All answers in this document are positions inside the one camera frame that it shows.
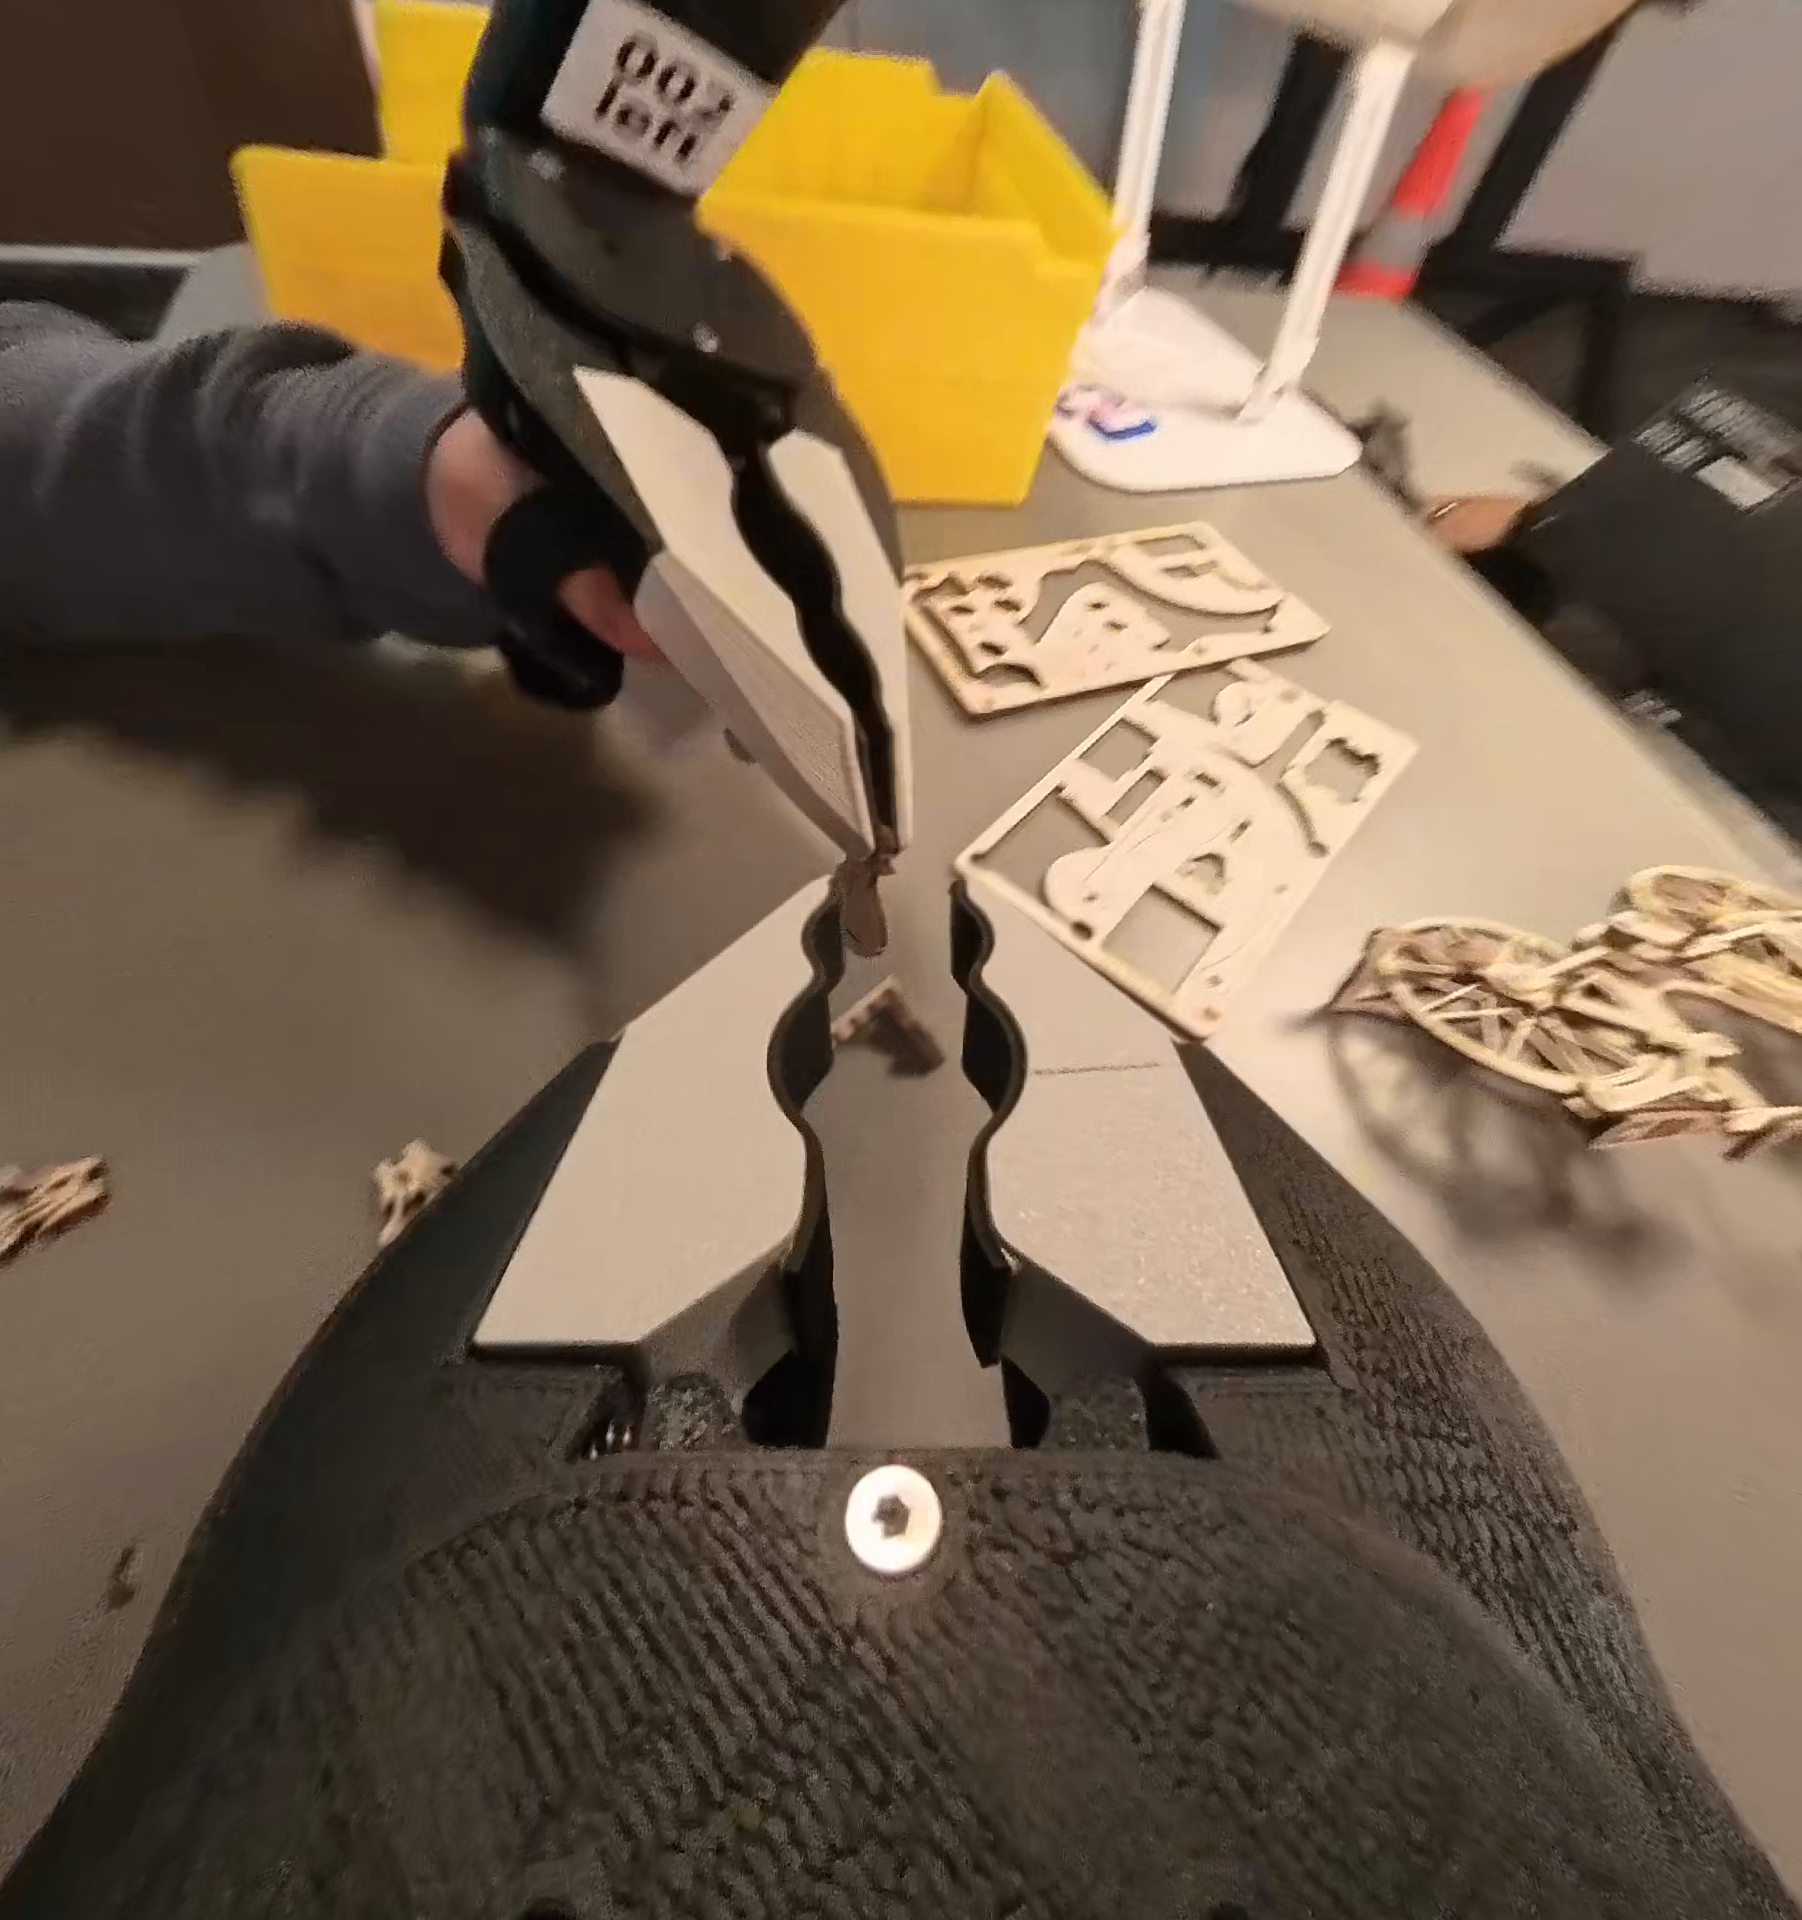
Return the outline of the yellow plastic bin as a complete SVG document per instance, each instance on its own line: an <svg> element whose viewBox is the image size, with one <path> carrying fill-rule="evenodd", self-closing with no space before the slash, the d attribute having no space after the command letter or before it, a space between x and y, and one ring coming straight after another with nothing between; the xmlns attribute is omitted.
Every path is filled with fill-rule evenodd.
<svg viewBox="0 0 1802 1920"><path fill-rule="evenodd" d="M443 172L483 13L375 5L379 158L231 158L266 308L432 373ZM1104 285L1102 189L1003 75L810 53L699 202L793 308L901 505L1013 507Z"/></svg>

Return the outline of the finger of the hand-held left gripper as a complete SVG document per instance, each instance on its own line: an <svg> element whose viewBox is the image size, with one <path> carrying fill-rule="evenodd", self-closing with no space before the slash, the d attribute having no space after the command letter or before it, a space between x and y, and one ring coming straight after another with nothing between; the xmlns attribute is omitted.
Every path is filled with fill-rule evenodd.
<svg viewBox="0 0 1802 1920"><path fill-rule="evenodd" d="M795 425L730 453L631 374L575 368L574 385L653 535L633 613L720 730L828 839L793 766L795 748L821 742L821 725L793 680L792 611L743 546L743 459L785 432L815 430Z"/></svg>
<svg viewBox="0 0 1802 1920"><path fill-rule="evenodd" d="M785 432L743 459L743 546L792 611L795 686L821 742L793 751L798 789L852 858L895 862L914 824L900 565L881 486L842 446Z"/></svg>

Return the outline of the dark wooden scrap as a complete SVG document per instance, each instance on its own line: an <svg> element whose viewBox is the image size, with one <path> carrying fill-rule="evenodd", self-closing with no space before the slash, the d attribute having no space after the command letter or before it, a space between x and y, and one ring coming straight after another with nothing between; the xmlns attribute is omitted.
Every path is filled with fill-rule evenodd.
<svg viewBox="0 0 1802 1920"><path fill-rule="evenodd" d="M1378 402L1366 413L1345 425L1355 438L1359 468L1405 507L1409 516L1425 516L1428 499L1412 473L1406 415Z"/></svg>

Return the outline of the wooden part sheet round holes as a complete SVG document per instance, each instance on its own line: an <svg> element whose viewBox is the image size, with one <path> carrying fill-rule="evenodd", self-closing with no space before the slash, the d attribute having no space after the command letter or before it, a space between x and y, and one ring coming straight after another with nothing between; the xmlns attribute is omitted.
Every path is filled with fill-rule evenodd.
<svg viewBox="0 0 1802 1920"><path fill-rule="evenodd" d="M905 635L972 719L1325 636L1318 611L1200 521L914 564L901 590Z"/></svg>

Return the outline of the person's left hand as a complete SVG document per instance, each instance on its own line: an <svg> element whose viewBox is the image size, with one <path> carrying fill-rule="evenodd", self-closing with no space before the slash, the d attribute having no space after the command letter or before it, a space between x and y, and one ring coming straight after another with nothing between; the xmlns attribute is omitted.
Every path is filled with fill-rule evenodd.
<svg viewBox="0 0 1802 1920"><path fill-rule="evenodd" d="M530 493L537 493L537 476L469 409L452 415L424 459L424 507L433 543L480 588L487 588L485 548L494 526ZM625 660L662 664L611 569L570 572L558 581L556 601L568 620Z"/></svg>

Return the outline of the wavy wooden model part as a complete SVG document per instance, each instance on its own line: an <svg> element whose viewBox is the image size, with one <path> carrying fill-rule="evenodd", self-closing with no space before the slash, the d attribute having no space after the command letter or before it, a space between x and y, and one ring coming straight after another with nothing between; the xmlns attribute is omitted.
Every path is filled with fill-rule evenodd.
<svg viewBox="0 0 1802 1920"><path fill-rule="evenodd" d="M878 836L871 850L845 854L833 878L842 941L857 958L878 958L890 947L883 888L895 861L897 845L890 836Z"/></svg>

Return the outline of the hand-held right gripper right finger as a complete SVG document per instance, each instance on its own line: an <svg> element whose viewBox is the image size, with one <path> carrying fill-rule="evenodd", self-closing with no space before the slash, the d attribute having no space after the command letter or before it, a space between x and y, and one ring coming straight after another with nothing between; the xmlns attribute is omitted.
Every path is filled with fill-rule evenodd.
<svg viewBox="0 0 1802 1920"><path fill-rule="evenodd" d="M1318 1334L1180 1046L976 882L951 888L960 1308L1013 1449L1207 1449L1188 1379L1288 1386Z"/></svg>

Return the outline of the orange traffic cone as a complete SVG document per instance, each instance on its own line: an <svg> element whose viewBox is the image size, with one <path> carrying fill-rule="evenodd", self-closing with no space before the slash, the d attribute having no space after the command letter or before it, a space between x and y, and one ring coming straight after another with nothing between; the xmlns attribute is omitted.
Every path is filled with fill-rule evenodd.
<svg viewBox="0 0 1802 1920"><path fill-rule="evenodd" d="M1378 218L1349 251L1335 280L1338 293L1391 304L1412 296L1485 102L1487 91L1472 86L1443 101Z"/></svg>

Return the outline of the wooden tulip piece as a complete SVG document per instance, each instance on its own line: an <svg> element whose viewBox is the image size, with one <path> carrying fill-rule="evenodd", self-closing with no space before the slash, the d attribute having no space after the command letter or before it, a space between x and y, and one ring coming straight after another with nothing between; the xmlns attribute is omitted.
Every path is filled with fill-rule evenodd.
<svg viewBox="0 0 1802 1920"><path fill-rule="evenodd" d="M411 1139L369 1173L375 1248L385 1252L457 1181L458 1162L426 1139Z"/></svg>
<svg viewBox="0 0 1802 1920"><path fill-rule="evenodd" d="M0 1170L0 1265L29 1248L85 1225L112 1197L107 1162L85 1155L45 1169Z"/></svg>

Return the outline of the wooden part sheet square windows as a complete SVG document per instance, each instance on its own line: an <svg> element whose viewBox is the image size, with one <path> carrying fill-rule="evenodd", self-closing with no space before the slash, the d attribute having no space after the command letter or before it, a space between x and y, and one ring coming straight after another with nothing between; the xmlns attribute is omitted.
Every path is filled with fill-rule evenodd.
<svg viewBox="0 0 1802 1920"><path fill-rule="evenodd" d="M1249 661L1159 675L955 871L1205 1042L1418 752L1391 724Z"/></svg>

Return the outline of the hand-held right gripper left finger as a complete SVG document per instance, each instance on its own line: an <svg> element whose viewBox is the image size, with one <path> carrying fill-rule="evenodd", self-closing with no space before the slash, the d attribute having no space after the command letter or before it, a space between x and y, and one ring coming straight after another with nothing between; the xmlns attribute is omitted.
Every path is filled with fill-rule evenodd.
<svg viewBox="0 0 1802 1920"><path fill-rule="evenodd" d="M821 1143L835 886L625 1025L473 1326L503 1361L711 1381L758 1445L825 1441L839 1324Z"/></svg>

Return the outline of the wooden bicycle model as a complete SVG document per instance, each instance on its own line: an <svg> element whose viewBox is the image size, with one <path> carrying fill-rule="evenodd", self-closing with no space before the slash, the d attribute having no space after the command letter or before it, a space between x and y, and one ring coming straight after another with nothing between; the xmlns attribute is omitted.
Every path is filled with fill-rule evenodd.
<svg viewBox="0 0 1802 1920"><path fill-rule="evenodd" d="M1324 1014L1391 1021L1573 1118L1591 1147L1688 1136L1728 1160L1802 1139L1725 1014L1802 1043L1802 899L1720 871L1631 875L1569 941L1480 919L1375 930Z"/></svg>

